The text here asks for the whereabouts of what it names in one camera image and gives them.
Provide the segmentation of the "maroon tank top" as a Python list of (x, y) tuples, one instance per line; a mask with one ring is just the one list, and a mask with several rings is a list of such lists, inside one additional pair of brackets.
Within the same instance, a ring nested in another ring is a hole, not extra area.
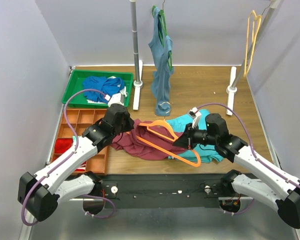
[(112, 144), (110, 145), (115, 150), (124, 150), (133, 157), (138, 157), (148, 161), (160, 161), (169, 157), (168, 154), (140, 141), (138, 137), (141, 137), (157, 146), (173, 153), (181, 154), (186, 150), (184, 148), (173, 146), (172, 142), (162, 138), (150, 131), (146, 127), (140, 126), (142, 121), (140, 119), (134, 120), (134, 129), (129, 133), (125, 132), (116, 136)]

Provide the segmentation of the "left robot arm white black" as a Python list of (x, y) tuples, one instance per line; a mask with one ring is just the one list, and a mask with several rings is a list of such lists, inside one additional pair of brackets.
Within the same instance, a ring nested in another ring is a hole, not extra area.
[(42, 222), (64, 201), (87, 195), (97, 197), (101, 185), (92, 172), (70, 181), (67, 178), (82, 163), (111, 145), (116, 136), (133, 128), (134, 121), (128, 109), (114, 103), (106, 110), (104, 117), (77, 136), (75, 144), (59, 158), (35, 174), (24, 173), (19, 179), (17, 195), (22, 205), (22, 222), (27, 226), (32, 225), (26, 220), (26, 212), (31, 213), (37, 222)]

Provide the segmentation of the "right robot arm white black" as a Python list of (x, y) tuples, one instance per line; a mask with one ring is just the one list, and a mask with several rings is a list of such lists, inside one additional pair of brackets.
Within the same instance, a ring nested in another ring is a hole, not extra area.
[(229, 133), (226, 121), (218, 113), (205, 117), (206, 129), (188, 123), (173, 145), (193, 149), (195, 145), (211, 145), (219, 155), (249, 170), (254, 179), (231, 170), (220, 181), (220, 191), (231, 196), (246, 195), (276, 211), (290, 227), (300, 229), (300, 179), (255, 152), (238, 136)]

